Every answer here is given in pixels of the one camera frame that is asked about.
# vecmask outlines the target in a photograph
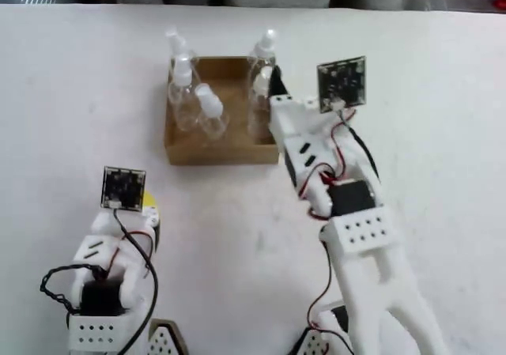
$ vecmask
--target plastic bottle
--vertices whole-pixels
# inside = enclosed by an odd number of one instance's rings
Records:
[[[251,88],[247,111],[247,132],[254,139],[270,137],[269,83],[271,74],[272,67],[264,66]]]
[[[255,44],[253,51],[250,53],[248,58],[250,63],[247,85],[248,90],[251,90],[256,76],[263,67],[274,67],[276,65],[276,55],[274,53],[276,37],[276,31],[268,29],[267,32],[263,34],[262,39]]]
[[[177,32],[177,29],[174,26],[171,26],[167,30],[165,36],[168,38],[168,43],[171,48],[171,66],[169,69],[169,73],[171,75],[173,73],[174,65],[176,63],[176,57],[186,55],[187,57],[190,58],[193,71],[195,72],[195,77],[198,79],[198,82],[200,82],[200,77],[195,71],[198,63],[198,56],[188,46],[188,42],[186,41],[186,39]]]
[[[215,141],[221,138],[230,121],[227,112],[223,110],[223,103],[207,84],[197,86],[195,94],[202,108],[198,116],[198,123],[202,130],[210,140]]]
[[[247,76],[248,115],[247,129],[254,139],[270,136],[269,83],[272,69],[276,65],[274,44],[276,32],[267,30],[250,54],[250,70]]]
[[[194,85],[196,83],[190,58],[187,55],[177,56],[172,81],[168,86],[168,98],[176,125],[181,131],[192,130],[197,125],[200,103],[194,94]]]

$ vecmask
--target red wire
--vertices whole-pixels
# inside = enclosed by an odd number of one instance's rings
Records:
[[[315,218],[317,221],[328,221],[330,219],[330,217],[318,215],[317,213],[315,213],[312,207],[308,209],[308,216],[311,218]]]
[[[345,121],[349,122],[355,116],[356,113],[357,113],[357,110],[353,110],[352,113],[348,116],[348,118],[345,118]],[[342,170],[341,170],[341,173],[339,174],[339,176],[337,177],[337,179],[341,179],[345,175],[345,172],[346,172],[345,157],[342,155],[341,149],[339,148],[339,145],[336,142],[335,137],[334,137],[335,129],[338,128],[339,126],[342,126],[343,124],[345,124],[345,123],[341,121],[341,122],[337,123],[335,126],[333,126],[332,129],[330,130],[330,138],[334,142],[336,152],[338,153],[339,160],[341,161],[341,164],[342,164]]]
[[[332,283],[332,264],[330,263],[330,254],[329,254],[329,250],[327,248],[327,245],[322,242],[322,245],[323,245],[323,248],[325,248],[325,252],[327,254],[327,263],[328,263],[328,266],[329,266],[329,278],[328,278],[328,281],[327,281],[327,286],[325,286],[325,289],[323,290],[323,292],[318,296],[316,297],[316,299],[311,303],[311,305],[309,305],[309,309],[308,309],[308,313],[306,315],[306,320],[308,322],[308,326],[313,329],[313,330],[316,330],[320,333],[328,333],[328,334],[333,334],[335,335],[336,337],[338,337],[339,339],[341,339],[342,343],[346,346],[346,348],[348,349],[348,351],[354,355],[354,352],[351,350],[351,348],[349,347],[348,343],[346,342],[346,340],[342,337],[342,335],[340,335],[337,331],[333,331],[333,330],[326,330],[326,329],[320,329],[319,327],[317,327],[312,321],[311,321],[311,310],[315,307],[316,304],[318,304],[318,301],[320,301],[323,296],[325,296],[327,294],[327,292],[329,291],[329,288],[330,288],[330,284]]]
[[[147,232],[144,232],[144,231],[129,231],[130,234],[133,234],[133,235],[143,235],[143,236],[147,236],[151,242],[151,247],[149,249],[149,259],[151,259],[151,256],[153,255],[153,238],[151,237],[150,234],[148,234]],[[119,245],[118,245],[118,248],[116,248],[116,251],[115,253],[112,255],[111,257],[111,261],[109,262],[109,268],[108,268],[108,272],[111,271],[111,268],[112,268],[112,263],[115,261],[116,259],[116,256],[118,255],[119,253]]]
[[[330,169],[330,172],[331,173],[334,173],[334,169],[332,168],[332,166],[328,163],[318,163],[317,165],[315,165],[315,167],[309,172],[309,175],[307,177],[307,179],[304,181],[304,183],[302,184],[302,187],[300,188],[299,190],[299,198],[303,198],[304,197],[304,192],[306,191],[306,186],[308,185],[308,182],[309,182],[309,179],[311,178],[312,174],[315,172],[315,170],[320,166],[320,165],[325,165],[327,167],[329,167]]]
[[[346,122],[349,122],[354,116],[355,114],[357,113],[357,110],[353,110],[351,112],[351,114],[345,118],[345,121]],[[334,142],[334,145],[335,145],[335,149],[336,149],[336,152],[338,154],[338,157],[339,157],[339,160],[341,161],[341,164],[342,164],[342,170],[341,170],[341,173],[339,174],[339,176],[335,176],[335,172],[334,172],[334,169],[328,164],[328,163],[319,163],[317,164],[310,172],[309,172],[309,175],[307,177],[307,179],[304,181],[303,185],[302,185],[302,188],[300,189],[299,191],[299,198],[303,198],[304,197],[304,193],[306,191],[306,187],[308,185],[308,182],[309,182],[309,179],[311,178],[312,174],[314,173],[314,171],[320,166],[320,165],[326,165],[327,167],[330,168],[331,172],[330,173],[330,176],[327,175],[325,172],[321,172],[320,173],[320,177],[322,178],[322,181],[323,183],[325,183],[326,185],[332,185],[335,181],[341,179],[344,175],[345,175],[345,172],[346,172],[346,161],[345,161],[345,157],[343,156],[342,154],[342,151],[341,149],[339,148],[339,145],[337,143],[337,141],[335,140],[335,137],[334,137],[334,131],[337,127],[343,125],[344,122],[339,122],[337,123],[336,125],[334,125],[332,127],[332,129],[330,130],[330,138],[332,139],[332,141]],[[309,210],[308,210],[308,215],[312,218],[315,218],[316,220],[318,221],[328,221],[329,220],[329,217],[323,217],[321,215],[318,215],[315,213],[315,211],[310,207]]]

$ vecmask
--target cardboard box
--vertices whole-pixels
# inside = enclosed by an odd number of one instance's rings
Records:
[[[247,132],[246,58],[200,58],[197,72],[220,97],[230,115],[225,136],[216,142],[197,127],[191,132],[177,129],[167,100],[165,149],[173,165],[276,164],[278,148],[272,137],[255,141]]]

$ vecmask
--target white table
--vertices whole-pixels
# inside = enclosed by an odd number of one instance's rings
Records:
[[[295,96],[316,94],[316,64],[367,55],[354,125],[420,287],[454,354],[504,353],[506,16],[0,6],[2,353],[65,352],[65,311],[39,283],[88,232],[104,165],[148,172],[162,215],[155,312],[191,353],[286,353],[324,287],[319,224],[282,165],[168,164],[168,24],[200,55],[244,55],[275,27]],[[71,277],[51,287],[68,292]]]

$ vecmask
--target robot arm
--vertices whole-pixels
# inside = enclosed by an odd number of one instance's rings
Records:
[[[156,207],[141,213],[122,211],[121,222],[153,258],[159,217]],[[79,353],[117,353],[134,335],[146,317],[151,293],[148,270],[138,250],[124,240],[113,211],[102,209],[74,256],[73,264],[91,264],[107,271],[107,278],[96,280],[91,270],[76,270],[70,301],[79,311],[69,318],[69,349]],[[148,328],[129,353],[145,353]]]
[[[320,114],[315,101],[270,98],[270,129],[301,199],[327,223],[326,244],[349,317],[356,355],[380,355],[380,316],[392,314],[424,355],[447,355],[436,318],[421,296],[392,224],[380,181],[362,146],[347,129],[348,115]],[[377,280],[365,266],[373,258]],[[342,349],[330,339],[334,351]]]

